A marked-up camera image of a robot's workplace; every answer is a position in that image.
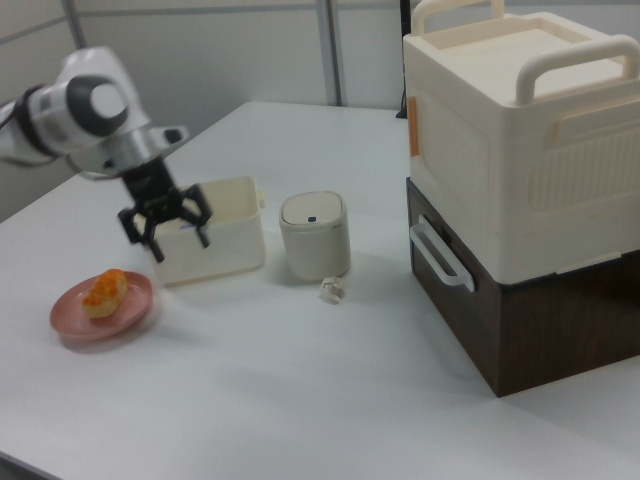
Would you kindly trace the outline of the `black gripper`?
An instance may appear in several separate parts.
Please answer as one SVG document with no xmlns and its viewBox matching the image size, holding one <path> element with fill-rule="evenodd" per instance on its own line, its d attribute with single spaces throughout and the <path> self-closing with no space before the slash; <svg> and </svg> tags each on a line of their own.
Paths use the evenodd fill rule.
<svg viewBox="0 0 640 480">
<path fill-rule="evenodd" d="M 199 184 L 179 189 L 163 159 L 152 159 L 133 168 L 123 173 L 121 179 L 134 201 L 132 208 L 125 208 L 118 214 L 131 243 L 145 245 L 155 261 L 162 263 L 164 254 L 155 239 L 156 228 L 182 219 L 196 228 L 202 247 L 209 247 L 206 226 L 211 209 Z"/>
</svg>

